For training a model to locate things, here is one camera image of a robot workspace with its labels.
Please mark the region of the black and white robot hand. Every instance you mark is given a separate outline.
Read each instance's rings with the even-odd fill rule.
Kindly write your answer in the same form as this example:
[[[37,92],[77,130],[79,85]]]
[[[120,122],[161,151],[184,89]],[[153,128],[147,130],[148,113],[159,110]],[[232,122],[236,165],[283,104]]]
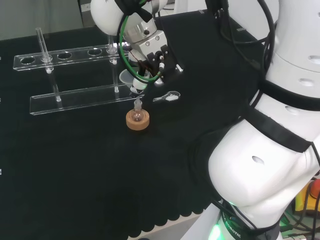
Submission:
[[[137,75],[146,79],[155,77],[159,72],[161,57],[164,57],[161,76],[152,83],[160,86],[163,78],[171,72],[183,72],[184,66],[178,62],[173,50],[170,48],[164,31],[154,30],[125,30],[124,39],[130,45],[128,51],[128,62],[132,68],[133,82],[130,87],[131,92],[141,95],[148,86],[146,80],[138,80]]]

